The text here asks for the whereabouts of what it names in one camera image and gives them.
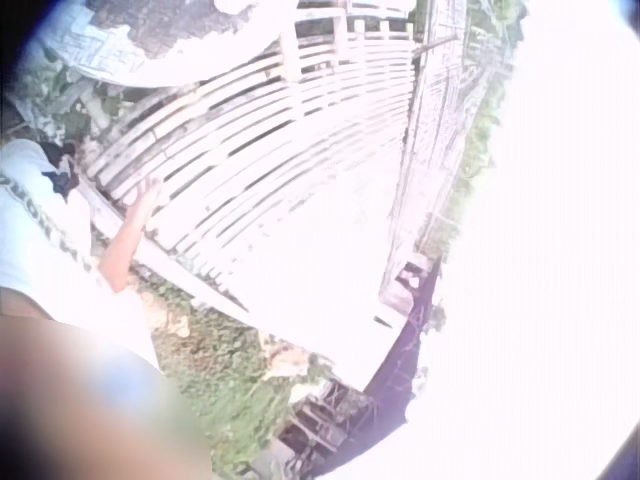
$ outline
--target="white shirt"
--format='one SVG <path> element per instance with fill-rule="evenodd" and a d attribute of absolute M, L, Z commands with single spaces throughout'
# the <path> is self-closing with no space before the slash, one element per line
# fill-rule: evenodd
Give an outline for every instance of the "white shirt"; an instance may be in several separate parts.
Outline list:
<path fill-rule="evenodd" d="M 40 146 L 15 140 L 0 152 L 0 173 L 22 187 L 51 224 L 90 260 L 89 207 L 77 191 L 68 201 L 54 193 L 43 172 L 56 172 Z M 54 320 L 86 328 L 125 346 L 158 366 L 141 305 L 131 294 L 114 294 L 94 269 L 87 272 L 48 238 L 42 225 L 11 189 L 0 187 L 0 286 L 31 298 Z"/>

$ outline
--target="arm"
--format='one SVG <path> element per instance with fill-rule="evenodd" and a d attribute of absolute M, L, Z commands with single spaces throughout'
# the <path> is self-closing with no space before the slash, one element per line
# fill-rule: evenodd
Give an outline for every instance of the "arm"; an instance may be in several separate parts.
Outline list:
<path fill-rule="evenodd" d="M 158 201 L 162 182 L 147 179 L 138 187 L 138 197 L 127 210 L 120 230 L 104 252 L 98 269 L 114 292 L 127 286 L 131 261 L 138 249 L 144 226 L 151 217 Z"/>

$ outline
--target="hand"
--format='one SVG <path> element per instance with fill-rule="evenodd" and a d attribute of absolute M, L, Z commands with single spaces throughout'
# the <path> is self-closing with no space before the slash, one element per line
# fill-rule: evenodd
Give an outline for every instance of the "hand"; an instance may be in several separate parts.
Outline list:
<path fill-rule="evenodd" d="M 125 222 L 142 230 L 158 205 L 161 189 L 161 179 L 145 178 L 141 181 L 137 187 L 136 200 L 127 209 Z"/>

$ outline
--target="overexposed sky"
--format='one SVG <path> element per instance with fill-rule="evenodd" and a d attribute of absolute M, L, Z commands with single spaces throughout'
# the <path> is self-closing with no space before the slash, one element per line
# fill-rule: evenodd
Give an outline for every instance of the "overexposed sky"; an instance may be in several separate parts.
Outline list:
<path fill-rule="evenodd" d="M 326 477 L 588 479 L 640 419 L 640 42 L 533 0 L 411 421 Z"/>

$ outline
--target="person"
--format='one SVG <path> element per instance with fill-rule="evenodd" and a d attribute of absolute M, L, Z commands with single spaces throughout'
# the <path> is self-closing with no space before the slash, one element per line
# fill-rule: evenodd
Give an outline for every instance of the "person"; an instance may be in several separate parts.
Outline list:
<path fill-rule="evenodd" d="M 210 478 L 202 433 L 169 426 L 180 399 L 125 291 L 162 184 L 143 182 L 92 261 L 73 153 L 29 140 L 0 151 L 0 477 Z"/>
<path fill-rule="evenodd" d="M 131 298 L 123 291 L 161 182 L 142 182 L 96 266 L 90 209 L 73 188 L 72 152 L 66 152 L 56 158 L 51 144 L 22 139 L 0 152 L 0 313 L 86 328 L 157 367 L 144 316 L 128 308 Z"/>

